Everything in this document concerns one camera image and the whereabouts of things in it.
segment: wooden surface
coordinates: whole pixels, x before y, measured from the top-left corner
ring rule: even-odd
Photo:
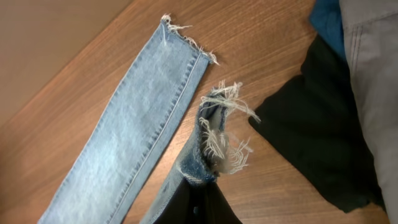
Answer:
[[[160,17],[193,25],[182,34],[214,50],[169,147],[134,202],[125,223],[138,223],[193,128],[200,97],[225,79],[244,83],[241,97],[255,108],[299,73],[315,32],[307,17],[313,0],[136,0],[0,129],[0,223],[35,223],[88,140],[111,94],[152,35]],[[344,214],[310,183],[241,113],[227,128],[251,137],[250,166],[218,184],[243,223],[388,223],[370,205]]]
[[[0,0],[0,126],[132,0]]]

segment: stitching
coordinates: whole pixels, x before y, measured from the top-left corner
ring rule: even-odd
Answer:
[[[146,158],[144,159],[144,161],[142,162],[140,168],[137,170],[137,172],[136,172],[134,178],[132,179],[131,183],[129,184],[129,187],[126,189],[126,191],[125,191],[125,193],[124,193],[124,195],[123,195],[123,198],[122,198],[121,201],[119,202],[119,206],[115,209],[115,211],[113,212],[113,216],[111,217],[111,219],[110,219],[107,223],[111,223],[111,222],[113,221],[113,218],[116,216],[116,213],[119,211],[119,209],[120,209],[122,203],[124,202],[124,199],[126,198],[127,193],[129,192],[129,190],[130,190],[132,184],[134,183],[134,181],[135,181],[135,179],[136,179],[138,173],[141,171],[142,166],[146,163],[146,161],[147,161],[149,155],[151,154],[151,152],[152,152],[153,149],[155,148],[157,142],[159,141],[160,137],[162,136],[162,134],[163,134],[163,132],[164,132],[164,129],[166,128],[167,124],[169,123],[170,118],[172,117],[172,115],[173,115],[173,113],[174,113],[174,111],[175,111],[175,109],[176,109],[176,107],[177,107],[177,105],[178,105],[178,102],[179,102],[180,99],[181,99],[181,96],[183,95],[185,89],[187,88],[187,84],[189,83],[189,81],[190,81],[190,79],[191,79],[191,76],[192,76],[192,74],[193,74],[193,71],[194,71],[194,69],[195,69],[195,67],[196,67],[196,65],[197,65],[197,63],[198,63],[198,61],[199,61],[200,55],[201,55],[201,54],[199,54],[198,58],[196,59],[195,64],[193,65],[193,67],[192,67],[192,69],[191,69],[191,72],[190,72],[190,74],[189,74],[189,76],[188,76],[187,83],[185,84],[185,86],[184,86],[184,88],[183,88],[183,90],[182,90],[182,92],[181,92],[181,94],[180,94],[180,96],[179,96],[177,102],[175,103],[174,108],[173,108],[172,112],[170,113],[169,118],[168,118],[167,121],[165,122],[163,129],[161,130],[160,134],[158,135],[158,137],[157,137],[156,141],[154,142],[152,148],[149,150],[149,152],[148,152]]]
[[[370,22],[374,22],[374,21],[377,21],[377,20],[385,19],[385,18],[387,18],[387,17],[394,16],[394,15],[396,15],[397,13],[398,13],[398,10],[395,10],[395,11],[392,11],[392,12],[387,13],[387,14],[385,14],[385,15],[376,16],[376,17],[374,17],[374,18],[370,18],[370,19],[367,19],[367,20],[362,21],[362,22],[357,22],[357,23],[355,23],[355,24],[350,24],[350,25],[344,26],[344,29],[349,29],[349,28],[352,28],[352,27],[354,27],[354,26],[362,25],[362,24],[364,24],[364,23],[370,23]]]
[[[356,47],[356,33],[357,33],[358,28],[355,27],[353,29],[353,38],[351,40],[351,57],[349,58],[351,60],[351,67],[354,65],[354,53],[355,53],[355,47]]]
[[[360,27],[360,29],[361,29],[361,31],[359,32],[359,40],[358,40],[358,47],[357,47],[357,50],[356,50],[355,68],[353,69],[353,76],[356,75],[356,67],[358,66],[359,49],[361,48],[362,26]]]

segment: gray fabric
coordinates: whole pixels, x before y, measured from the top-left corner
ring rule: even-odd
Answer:
[[[340,0],[359,120],[391,223],[398,223],[398,1]]]

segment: denim fabric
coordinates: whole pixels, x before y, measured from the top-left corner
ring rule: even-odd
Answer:
[[[39,223],[122,222],[211,62],[168,26],[121,80]]]
[[[224,131],[227,108],[218,105],[209,107],[211,106],[210,104],[205,103],[199,108],[195,119],[195,127],[188,141],[176,158],[159,193],[140,223],[154,223],[159,218],[183,179],[186,179],[193,187],[199,187],[216,180],[217,172],[211,170],[209,161],[202,153],[202,145],[205,140],[203,133],[205,131],[200,124],[200,118],[211,121],[212,129]]]
[[[221,82],[218,89],[215,88],[202,97],[191,136],[176,158],[141,223],[155,223],[173,195],[178,193],[176,190],[183,181],[186,180],[192,189],[199,189],[216,181],[219,172],[233,174],[246,166],[246,159],[249,152],[252,152],[247,147],[248,142],[238,143],[239,140],[233,134],[224,131],[226,119],[234,110],[250,114],[260,122],[259,117],[247,104],[238,99],[241,85],[242,83],[235,83],[233,86],[225,87]],[[239,146],[234,147],[230,144],[230,138]]]

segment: clothing pile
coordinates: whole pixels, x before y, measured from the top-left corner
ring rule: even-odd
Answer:
[[[254,111],[241,83],[202,97],[195,126],[141,223],[241,223],[216,184],[251,152],[236,111],[334,206],[372,202],[398,224],[398,1],[317,0],[301,74]],[[179,122],[211,52],[164,15],[39,223],[121,223]]]

